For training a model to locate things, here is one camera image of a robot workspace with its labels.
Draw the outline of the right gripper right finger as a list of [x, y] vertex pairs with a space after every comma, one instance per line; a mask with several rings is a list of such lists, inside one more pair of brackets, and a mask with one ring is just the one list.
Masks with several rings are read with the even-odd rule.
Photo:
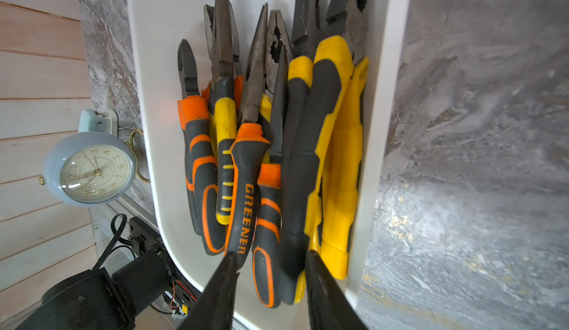
[[367, 329], [316, 251], [307, 253], [305, 276], [311, 329]]

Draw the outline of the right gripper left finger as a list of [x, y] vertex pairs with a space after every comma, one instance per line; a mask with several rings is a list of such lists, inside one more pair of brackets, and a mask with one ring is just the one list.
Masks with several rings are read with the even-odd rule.
[[232, 329], [237, 266], [236, 254], [228, 252], [178, 329]]

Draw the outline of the orange black long-nose pliers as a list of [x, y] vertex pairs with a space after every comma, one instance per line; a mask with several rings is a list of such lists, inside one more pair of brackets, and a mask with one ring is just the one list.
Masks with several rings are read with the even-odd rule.
[[275, 309], [279, 296], [279, 242], [282, 223], [282, 145], [287, 110], [287, 74], [290, 40], [282, 12], [272, 10], [268, 19], [265, 55], [265, 94], [259, 121], [271, 146], [261, 165], [258, 186], [260, 210], [253, 239], [253, 280], [260, 303]]

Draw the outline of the yellow handled pliers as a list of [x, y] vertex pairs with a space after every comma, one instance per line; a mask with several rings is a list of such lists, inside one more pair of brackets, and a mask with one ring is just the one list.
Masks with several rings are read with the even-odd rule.
[[322, 173], [322, 212], [316, 250], [332, 277], [348, 274], [351, 228], [357, 213], [363, 153], [362, 95], [369, 58], [354, 69], [333, 127]]

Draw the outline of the orange black cutting pliers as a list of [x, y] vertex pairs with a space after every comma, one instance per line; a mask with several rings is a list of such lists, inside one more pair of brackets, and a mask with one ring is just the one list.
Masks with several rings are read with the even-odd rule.
[[177, 102], [185, 143], [185, 180], [194, 232], [208, 255], [225, 249], [226, 228], [216, 219], [218, 168], [210, 139], [207, 100], [200, 94], [197, 67], [189, 42], [182, 39], [177, 51], [182, 98]]

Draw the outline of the yellow black combination pliers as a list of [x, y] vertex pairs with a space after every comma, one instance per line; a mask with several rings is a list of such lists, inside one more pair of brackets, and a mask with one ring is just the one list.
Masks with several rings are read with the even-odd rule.
[[325, 157], [345, 91], [366, 58], [367, 0], [296, 0], [283, 135], [281, 300], [293, 305], [306, 287], [305, 258], [316, 250]]

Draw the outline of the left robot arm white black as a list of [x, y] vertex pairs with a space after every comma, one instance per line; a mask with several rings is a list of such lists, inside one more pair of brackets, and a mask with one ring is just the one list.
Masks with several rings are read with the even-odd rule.
[[96, 265], [47, 290], [18, 329], [134, 329], [158, 298], [169, 315], [189, 313], [199, 291], [176, 268], [160, 234], [125, 214], [112, 219], [111, 231]]

